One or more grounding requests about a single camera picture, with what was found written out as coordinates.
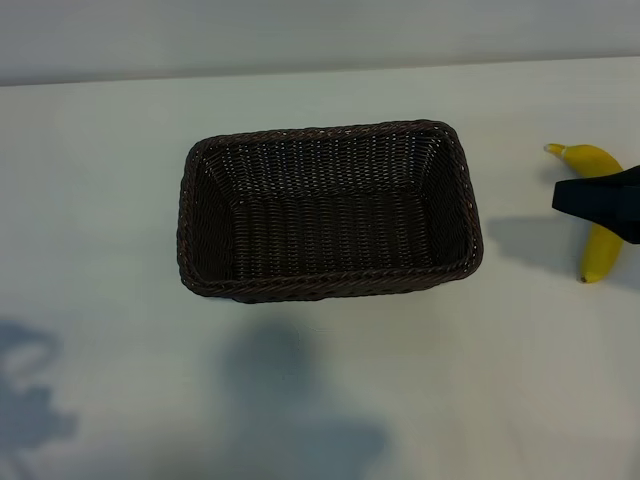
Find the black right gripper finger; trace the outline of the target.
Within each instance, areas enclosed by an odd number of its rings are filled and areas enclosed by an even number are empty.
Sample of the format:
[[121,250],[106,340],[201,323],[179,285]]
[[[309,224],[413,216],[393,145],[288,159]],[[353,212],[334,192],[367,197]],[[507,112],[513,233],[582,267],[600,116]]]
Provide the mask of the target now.
[[619,173],[563,180],[555,184],[552,208],[612,231],[625,242],[639,243],[639,167]]

